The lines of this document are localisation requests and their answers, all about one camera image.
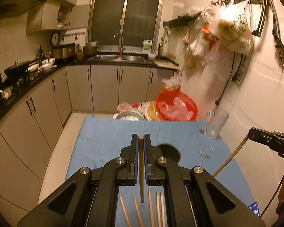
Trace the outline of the kitchen window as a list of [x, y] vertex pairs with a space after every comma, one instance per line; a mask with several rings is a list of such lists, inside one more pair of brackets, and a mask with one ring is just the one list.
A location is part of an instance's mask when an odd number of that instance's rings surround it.
[[123, 35], [123, 45], [130, 51], [142, 49], [144, 38], [157, 43], [163, 0], [92, 0], [89, 41], [118, 48], [117, 33]]

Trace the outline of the dark cylindrical utensil holder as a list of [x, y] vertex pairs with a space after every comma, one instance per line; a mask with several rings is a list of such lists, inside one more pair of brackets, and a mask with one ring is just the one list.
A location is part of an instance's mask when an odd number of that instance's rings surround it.
[[165, 158], [171, 159], [176, 163], [179, 163], [181, 155], [179, 150], [175, 146], [171, 144], [159, 144], [157, 145], [157, 147], [161, 149], [162, 155]]

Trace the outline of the blue towel table mat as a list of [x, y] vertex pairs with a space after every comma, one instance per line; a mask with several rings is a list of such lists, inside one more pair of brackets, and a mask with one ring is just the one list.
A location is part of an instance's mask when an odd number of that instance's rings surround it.
[[[119, 157], [121, 149], [131, 144], [132, 134], [150, 134], [153, 146], [171, 144], [180, 152], [179, 166], [189, 169], [201, 166], [212, 174], [224, 163], [231, 152], [221, 137], [210, 140], [204, 136], [201, 133], [204, 126], [204, 121], [125, 121], [87, 116], [78, 133], [66, 179], [82, 167], [93, 170]], [[203, 161], [199, 151], [207, 151], [211, 158]], [[255, 202], [247, 181], [234, 159], [217, 175], [216, 179], [245, 205], [249, 206]], [[140, 203], [138, 184], [134, 187], [119, 188], [131, 226], [140, 226], [133, 195], [136, 195], [144, 226], [151, 226], [148, 189], [152, 192], [155, 226], [157, 226], [155, 198], [156, 192], [163, 192], [163, 187], [148, 187], [144, 179], [145, 203], [143, 204]]]

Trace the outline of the small debris on mat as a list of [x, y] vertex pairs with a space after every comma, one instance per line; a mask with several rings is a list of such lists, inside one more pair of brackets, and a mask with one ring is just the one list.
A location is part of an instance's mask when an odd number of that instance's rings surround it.
[[211, 158], [207, 151], [199, 151], [199, 154], [203, 161], [208, 161]]

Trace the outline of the clear glass mug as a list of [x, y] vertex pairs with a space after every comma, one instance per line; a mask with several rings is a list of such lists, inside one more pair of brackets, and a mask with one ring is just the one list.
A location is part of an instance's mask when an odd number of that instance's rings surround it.
[[229, 113], [225, 109], [219, 106], [214, 107], [203, 116], [203, 120], [208, 122], [203, 128], [203, 134], [209, 139], [216, 139], [228, 118]]

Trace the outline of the red plastic basket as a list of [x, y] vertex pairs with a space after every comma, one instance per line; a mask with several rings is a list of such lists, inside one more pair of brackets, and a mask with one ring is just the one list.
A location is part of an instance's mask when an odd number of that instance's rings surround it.
[[156, 97], [155, 105], [164, 121], [196, 121], [198, 114], [196, 103], [180, 91], [161, 92]]

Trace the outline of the green detergent bottle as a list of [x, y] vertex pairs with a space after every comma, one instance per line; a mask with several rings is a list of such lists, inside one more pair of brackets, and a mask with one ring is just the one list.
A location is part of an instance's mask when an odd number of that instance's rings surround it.
[[142, 52], [143, 53], [150, 53], [152, 49], [152, 40], [144, 38]]

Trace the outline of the chrome sink faucet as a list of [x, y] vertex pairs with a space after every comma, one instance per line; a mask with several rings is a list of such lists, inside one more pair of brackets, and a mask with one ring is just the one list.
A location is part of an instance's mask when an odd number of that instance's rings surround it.
[[117, 36], [118, 36], [118, 39], [119, 39], [119, 44], [118, 44], [119, 58], [122, 58], [123, 52], [125, 51], [126, 48], [123, 45], [123, 35], [121, 33], [115, 34], [113, 36], [113, 40], [115, 40]]

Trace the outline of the white bowl on counter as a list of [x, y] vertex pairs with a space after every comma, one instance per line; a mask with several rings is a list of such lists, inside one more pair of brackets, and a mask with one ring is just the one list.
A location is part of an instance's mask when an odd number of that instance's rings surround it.
[[41, 62], [41, 68], [44, 72], [48, 72], [51, 70], [53, 64], [55, 63], [54, 58], [45, 59]]

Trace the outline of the hanging plastic bags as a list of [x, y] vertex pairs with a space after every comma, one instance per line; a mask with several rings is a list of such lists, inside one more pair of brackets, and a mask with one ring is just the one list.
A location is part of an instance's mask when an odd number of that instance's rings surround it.
[[225, 82], [231, 76], [235, 55], [247, 56], [254, 45], [251, 3], [230, 0], [202, 9], [192, 7], [191, 11], [200, 14], [194, 21], [197, 37], [186, 47], [185, 67], [209, 66]]

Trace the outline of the black wok pan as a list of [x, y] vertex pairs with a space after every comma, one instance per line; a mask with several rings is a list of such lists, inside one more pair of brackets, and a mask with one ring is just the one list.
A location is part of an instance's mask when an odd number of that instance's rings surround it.
[[39, 59], [33, 59], [32, 61], [16, 61], [12, 66], [6, 68], [4, 73], [7, 77], [17, 77], [24, 75], [31, 64], [39, 62]]

